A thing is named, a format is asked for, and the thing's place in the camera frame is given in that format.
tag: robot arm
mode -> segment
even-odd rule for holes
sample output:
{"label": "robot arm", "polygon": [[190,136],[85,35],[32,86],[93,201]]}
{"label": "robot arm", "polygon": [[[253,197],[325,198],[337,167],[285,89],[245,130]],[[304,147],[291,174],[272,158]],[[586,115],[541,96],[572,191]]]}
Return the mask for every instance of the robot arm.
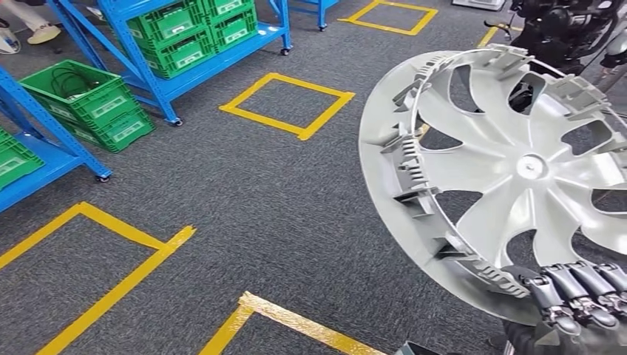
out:
{"label": "robot arm", "polygon": [[523,32],[512,45],[566,74],[579,75],[584,68],[579,58],[607,43],[624,2],[611,0],[609,6],[600,7],[597,0],[512,0],[510,10],[525,19]]}

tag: pant leg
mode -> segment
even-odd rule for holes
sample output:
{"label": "pant leg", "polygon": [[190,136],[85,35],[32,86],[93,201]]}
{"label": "pant leg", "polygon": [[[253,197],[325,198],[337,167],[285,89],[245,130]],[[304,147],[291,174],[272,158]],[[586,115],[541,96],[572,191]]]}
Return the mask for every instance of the pant leg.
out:
{"label": "pant leg", "polygon": [[21,19],[32,31],[48,24],[35,10],[24,3],[15,0],[0,0],[0,5]]}

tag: hubcap center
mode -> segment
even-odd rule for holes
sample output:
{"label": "hubcap center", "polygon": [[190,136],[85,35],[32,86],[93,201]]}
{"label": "hubcap center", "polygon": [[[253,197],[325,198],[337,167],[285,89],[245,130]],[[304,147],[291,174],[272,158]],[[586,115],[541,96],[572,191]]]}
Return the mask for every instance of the hubcap center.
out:
{"label": "hubcap center", "polygon": [[516,163],[516,172],[529,180],[543,178],[546,176],[547,170],[544,159],[535,154],[524,155]]}

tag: metal frame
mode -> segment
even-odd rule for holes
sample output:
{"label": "metal frame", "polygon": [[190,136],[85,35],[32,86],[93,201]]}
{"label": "metal frame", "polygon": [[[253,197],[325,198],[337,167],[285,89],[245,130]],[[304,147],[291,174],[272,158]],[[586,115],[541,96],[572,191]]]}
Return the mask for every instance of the metal frame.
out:
{"label": "metal frame", "polygon": [[260,22],[258,35],[204,61],[202,64],[185,71],[175,78],[169,80],[158,78],[152,73],[146,63],[139,46],[135,43],[129,27],[126,25],[126,21],[172,2],[174,0],[98,0],[100,11],[109,20],[109,25],[129,55],[126,57],[100,30],[87,20],[70,0],[48,0],[48,4],[61,20],[69,35],[72,36],[83,54],[94,66],[106,70],[104,61],[87,38],[88,33],[102,43],[128,69],[126,72],[121,73],[127,84],[146,90],[151,94],[150,98],[136,95],[137,99],[160,109],[163,112],[164,119],[176,126],[181,125],[182,121],[176,116],[172,108],[172,100],[237,63],[240,59],[261,49],[278,37],[282,37],[282,54],[286,55],[292,48],[287,0],[268,0],[272,9],[277,13],[279,20],[277,26]]}
{"label": "metal frame", "polygon": [[337,4],[339,0],[296,0],[303,4],[309,4],[316,6],[315,10],[305,9],[303,7],[291,7],[291,10],[299,13],[308,13],[310,15],[316,15],[318,17],[318,28],[320,31],[324,31],[327,28],[326,14],[327,9]]}
{"label": "metal frame", "polygon": [[[22,106],[58,143],[46,138],[24,116]],[[48,183],[80,165],[86,165],[102,180],[111,175],[60,123],[0,66],[0,112],[18,125],[22,132],[16,139],[33,151],[45,164],[0,190],[0,212],[31,195]]]}

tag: person's leg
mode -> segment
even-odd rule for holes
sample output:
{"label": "person's leg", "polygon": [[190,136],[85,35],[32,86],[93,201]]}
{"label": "person's leg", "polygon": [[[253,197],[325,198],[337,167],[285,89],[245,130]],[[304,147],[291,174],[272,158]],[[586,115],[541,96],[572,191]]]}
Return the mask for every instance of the person's leg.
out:
{"label": "person's leg", "polygon": [[32,30],[33,36],[28,39],[30,44],[40,44],[54,39],[61,30],[48,23],[45,18],[37,14],[26,4],[14,0],[0,0],[0,5],[21,19]]}

